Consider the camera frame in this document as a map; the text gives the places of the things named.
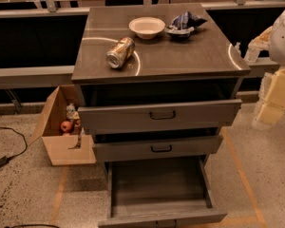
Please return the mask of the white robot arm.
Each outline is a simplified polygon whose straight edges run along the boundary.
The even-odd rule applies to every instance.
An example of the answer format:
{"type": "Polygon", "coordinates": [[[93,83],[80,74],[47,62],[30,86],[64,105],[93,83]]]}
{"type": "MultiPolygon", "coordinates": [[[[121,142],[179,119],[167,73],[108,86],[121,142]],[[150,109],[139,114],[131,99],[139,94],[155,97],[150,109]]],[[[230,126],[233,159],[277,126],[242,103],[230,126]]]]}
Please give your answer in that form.
{"type": "Polygon", "coordinates": [[[244,60],[255,63],[262,50],[267,50],[280,68],[274,74],[266,73],[261,81],[253,120],[256,129],[274,126],[285,113],[285,10],[249,43],[244,60]]]}

